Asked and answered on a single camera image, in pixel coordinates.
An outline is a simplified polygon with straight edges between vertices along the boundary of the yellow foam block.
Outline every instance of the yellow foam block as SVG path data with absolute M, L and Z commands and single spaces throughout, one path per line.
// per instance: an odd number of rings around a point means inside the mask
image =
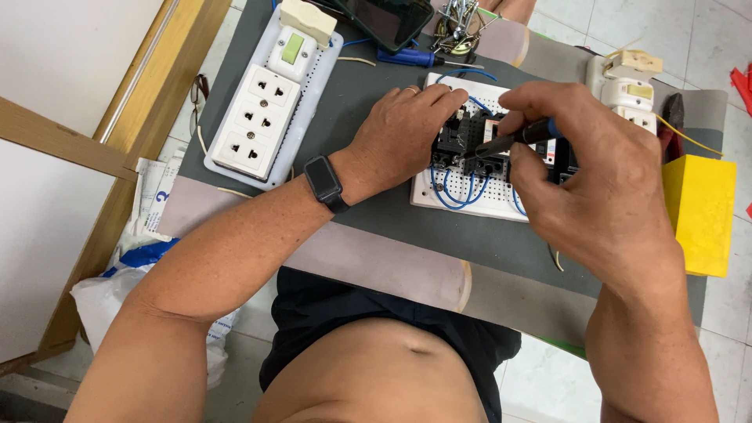
M 686 155 L 663 166 L 666 208 L 690 275 L 726 276 L 736 163 Z

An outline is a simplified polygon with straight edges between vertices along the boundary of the right arm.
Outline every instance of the right arm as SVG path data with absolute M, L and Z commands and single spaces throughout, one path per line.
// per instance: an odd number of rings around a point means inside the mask
M 510 133 L 553 117 L 580 170 L 546 182 L 538 155 L 513 146 L 511 181 L 533 230 L 603 282 L 587 325 L 603 421 L 718 421 L 687 302 L 684 253 L 663 198 L 658 139 L 579 84 L 527 83 L 499 99 Z

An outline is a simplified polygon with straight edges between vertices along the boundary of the plastic bag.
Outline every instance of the plastic bag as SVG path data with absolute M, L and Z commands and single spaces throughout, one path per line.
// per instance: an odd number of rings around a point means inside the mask
M 84 279 L 73 286 L 71 295 L 95 354 L 128 293 L 177 241 L 157 242 L 128 251 L 101 277 Z M 209 389 L 222 381 L 227 361 L 225 338 L 235 324 L 238 310 L 215 321 L 206 336 Z

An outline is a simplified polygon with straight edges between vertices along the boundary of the black smartwatch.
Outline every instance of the black smartwatch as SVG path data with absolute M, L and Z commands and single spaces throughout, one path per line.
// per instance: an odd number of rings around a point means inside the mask
M 316 199 L 326 204 L 332 213 L 338 215 L 350 208 L 342 199 L 342 184 L 327 156 L 319 155 L 308 159 L 303 171 Z

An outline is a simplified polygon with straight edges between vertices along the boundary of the man's right hand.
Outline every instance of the man's right hand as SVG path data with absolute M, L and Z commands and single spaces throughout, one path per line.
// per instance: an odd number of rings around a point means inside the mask
M 546 181 L 546 167 L 532 149 L 519 143 L 511 149 L 511 182 L 541 238 L 620 296 L 651 295 L 661 280 L 684 280 L 655 136 L 609 110 L 581 84 L 529 82 L 502 95 L 499 104 L 511 111 L 499 134 L 553 117 L 580 165 L 559 186 Z

